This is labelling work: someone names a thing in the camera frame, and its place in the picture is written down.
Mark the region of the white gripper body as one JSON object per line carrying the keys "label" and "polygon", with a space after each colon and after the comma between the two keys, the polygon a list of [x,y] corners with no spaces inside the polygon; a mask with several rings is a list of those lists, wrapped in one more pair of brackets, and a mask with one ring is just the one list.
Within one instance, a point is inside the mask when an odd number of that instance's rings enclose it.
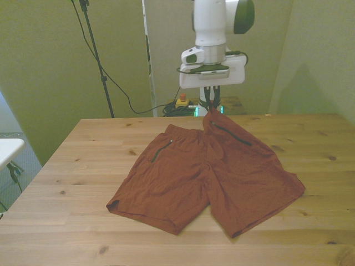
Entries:
{"label": "white gripper body", "polygon": [[182,64],[179,83],[183,89],[241,84],[245,80],[244,55],[229,56],[222,63]]}

